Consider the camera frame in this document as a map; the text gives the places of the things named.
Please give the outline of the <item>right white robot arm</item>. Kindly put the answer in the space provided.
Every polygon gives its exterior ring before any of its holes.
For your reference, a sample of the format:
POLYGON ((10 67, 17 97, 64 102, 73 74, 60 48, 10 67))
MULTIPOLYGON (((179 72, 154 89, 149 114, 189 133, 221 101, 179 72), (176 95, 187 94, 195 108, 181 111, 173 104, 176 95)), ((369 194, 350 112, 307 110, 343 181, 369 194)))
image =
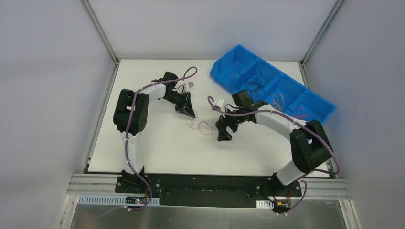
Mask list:
POLYGON ((293 182, 316 171, 318 166, 334 157, 322 124, 317 120, 306 122, 289 116, 263 100, 255 102, 246 90, 232 95, 235 107, 222 111, 217 101, 208 97, 212 108, 221 113, 215 126, 218 141, 230 141, 232 132, 244 122, 253 122, 270 128, 290 142, 292 159, 271 176, 270 188, 276 195, 284 195, 293 182))

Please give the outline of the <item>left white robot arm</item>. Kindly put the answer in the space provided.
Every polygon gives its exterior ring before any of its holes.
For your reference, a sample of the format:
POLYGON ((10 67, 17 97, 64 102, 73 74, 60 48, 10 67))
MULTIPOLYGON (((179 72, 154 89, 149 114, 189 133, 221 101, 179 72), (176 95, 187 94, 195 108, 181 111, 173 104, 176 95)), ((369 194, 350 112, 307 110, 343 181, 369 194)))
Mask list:
POLYGON ((145 189, 146 180, 141 176, 144 161, 140 151, 141 132, 148 120, 149 104, 156 100, 166 100, 174 105, 177 113, 195 118, 196 114, 191 103, 191 93, 186 85, 177 82, 189 79, 196 73, 185 72, 182 78, 172 72, 165 72, 164 76, 152 80, 148 85, 133 91, 122 89, 113 115, 113 123, 122 137, 125 160, 122 177, 127 186, 134 193, 145 189))

